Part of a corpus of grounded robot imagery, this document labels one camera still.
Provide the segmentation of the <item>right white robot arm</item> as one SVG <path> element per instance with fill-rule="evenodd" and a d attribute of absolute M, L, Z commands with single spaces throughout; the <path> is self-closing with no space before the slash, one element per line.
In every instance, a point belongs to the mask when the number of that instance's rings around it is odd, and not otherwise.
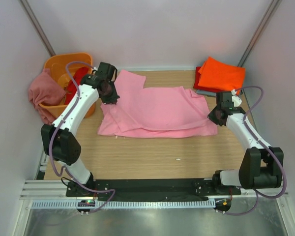
<path fill-rule="evenodd" d="M 231 130 L 245 151 L 238 170 L 218 170 L 214 173 L 212 178 L 216 185 L 240 186 L 244 189 L 281 186 L 283 151 L 279 147 L 272 147 L 257 133 L 234 92 L 218 92 L 216 106 L 207 117 L 213 123 Z"/>

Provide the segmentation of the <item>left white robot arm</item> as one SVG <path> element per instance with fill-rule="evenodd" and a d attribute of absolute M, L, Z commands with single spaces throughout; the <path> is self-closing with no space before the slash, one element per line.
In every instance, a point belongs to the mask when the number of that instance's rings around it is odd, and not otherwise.
<path fill-rule="evenodd" d="M 67 107 L 52 124 L 41 128 L 44 152 L 50 158 L 54 173 L 61 177 L 66 172 L 76 183 L 84 186 L 93 181 L 93 176 L 80 158 L 82 148 L 76 139 L 77 130 L 97 100 L 111 105 L 119 99 L 115 87 L 116 67 L 106 62 L 101 62 L 98 67 L 87 66 L 92 71 L 84 75 L 79 83 L 71 79 L 76 93 Z"/>

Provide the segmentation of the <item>pink t-shirt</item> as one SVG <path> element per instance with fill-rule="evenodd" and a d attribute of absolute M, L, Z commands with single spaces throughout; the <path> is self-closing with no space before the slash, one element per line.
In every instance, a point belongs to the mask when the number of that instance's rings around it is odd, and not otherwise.
<path fill-rule="evenodd" d="M 101 105 L 103 120 L 97 133 L 132 138 L 214 136 L 216 124 L 204 96 L 184 87 L 145 88 L 145 76 L 121 70 L 115 81 L 120 98 Z"/>

